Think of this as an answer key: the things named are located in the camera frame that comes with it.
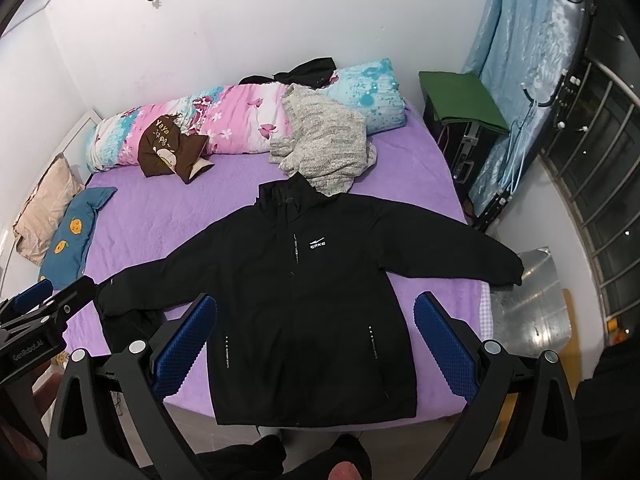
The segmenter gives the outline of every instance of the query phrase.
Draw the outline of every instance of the brown cushion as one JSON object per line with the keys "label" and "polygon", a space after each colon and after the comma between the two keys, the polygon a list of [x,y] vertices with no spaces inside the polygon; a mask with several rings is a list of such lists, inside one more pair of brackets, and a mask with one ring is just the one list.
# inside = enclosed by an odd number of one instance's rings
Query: brown cushion
{"label": "brown cushion", "polygon": [[200,158],[209,137],[183,134],[171,116],[149,126],[138,146],[138,163],[145,176],[176,173],[185,184],[207,171],[212,162]]}

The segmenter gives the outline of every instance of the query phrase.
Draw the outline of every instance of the person's hand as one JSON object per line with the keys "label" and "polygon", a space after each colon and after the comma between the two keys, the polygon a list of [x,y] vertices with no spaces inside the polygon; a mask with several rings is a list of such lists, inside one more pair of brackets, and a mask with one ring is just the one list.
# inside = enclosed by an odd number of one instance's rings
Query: person's hand
{"label": "person's hand", "polygon": [[340,462],[331,469],[328,480],[362,480],[362,477],[351,462]]}
{"label": "person's hand", "polygon": [[[44,363],[42,366],[39,366],[31,373],[31,379],[33,383],[49,368],[49,362]],[[36,404],[36,410],[40,417],[42,417],[47,410],[53,404],[53,401],[56,400],[56,396],[58,394],[58,389],[60,387],[60,381],[62,380],[62,375],[59,373],[54,373],[47,381],[39,387],[35,393],[33,394],[33,400]],[[25,460],[35,460],[39,462],[42,460],[42,452],[40,448],[34,444],[31,440],[26,438],[23,434],[21,434],[15,428],[9,426],[2,418],[0,417],[0,429],[4,433],[4,436],[9,441],[9,443],[14,446],[15,452]]]}

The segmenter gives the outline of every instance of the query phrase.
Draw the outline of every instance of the bed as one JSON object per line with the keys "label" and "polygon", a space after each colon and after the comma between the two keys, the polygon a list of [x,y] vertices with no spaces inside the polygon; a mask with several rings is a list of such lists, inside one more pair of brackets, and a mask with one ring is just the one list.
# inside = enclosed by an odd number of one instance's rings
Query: bed
{"label": "bed", "polygon": [[[463,220],[450,173],[436,142],[416,111],[408,107],[407,125],[370,137],[378,149],[377,164],[358,177],[352,193],[413,203]],[[166,256],[210,223],[255,201],[258,184],[286,178],[268,153],[213,155],[212,170],[185,186],[179,178],[145,178],[139,167],[126,166],[95,174],[88,187],[116,187],[101,210],[88,253],[85,275],[96,282],[125,267]],[[408,279],[390,275],[409,327],[418,379],[417,416],[366,426],[411,424],[459,413],[464,399],[454,396],[413,322],[415,298],[430,290],[453,317],[466,320],[481,339],[491,337],[488,286],[473,280]],[[167,313],[179,317],[184,307]],[[85,348],[92,355],[109,353],[92,304],[82,309],[65,333],[68,352]],[[180,391],[166,402],[215,416],[202,351]]]}

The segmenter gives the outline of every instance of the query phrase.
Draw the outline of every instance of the black pants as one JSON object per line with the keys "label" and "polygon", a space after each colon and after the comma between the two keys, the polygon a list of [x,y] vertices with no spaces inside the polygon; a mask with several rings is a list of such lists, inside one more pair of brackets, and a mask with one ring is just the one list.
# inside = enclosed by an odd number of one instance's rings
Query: black pants
{"label": "black pants", "polygon": [[[356,466],[362,480],[371,478],[369,456],[358,439],[349,434],[341,435],[329,449],[283,474],[286,457],[284,446],[274,435],[255,444],[239,444],[198,455],[212,480],[327,480],[331,469],[340,462]],[[151,478],[159,478],[153,467],[144,471]]]}

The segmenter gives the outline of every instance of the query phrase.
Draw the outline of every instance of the blue gripper pad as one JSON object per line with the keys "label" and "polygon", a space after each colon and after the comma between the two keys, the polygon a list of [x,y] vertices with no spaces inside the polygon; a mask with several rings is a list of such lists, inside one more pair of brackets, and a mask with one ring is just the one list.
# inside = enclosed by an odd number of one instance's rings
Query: blue gripper pad
{"label": "blue gripper pad", "polygon": [[160,401],[178,392],[213,331],[218,318],[216,300],[204,296],[188,316],[186,320],[180,320],[180,328],[154,361],[151,390]]}
{"label": "blue gripper pad", "polygon": [[454,395],[470,404],[478,392],[476,364],[426,294],[415,299],[414,321]]}
{"label": "blue gripper pad", "polygon": [[18,314],[24,315],[33,307],[38,306],[53,294],[53,285],[49,280],[41,280],[30,286],[24,292],[14,297],[12,309]]}

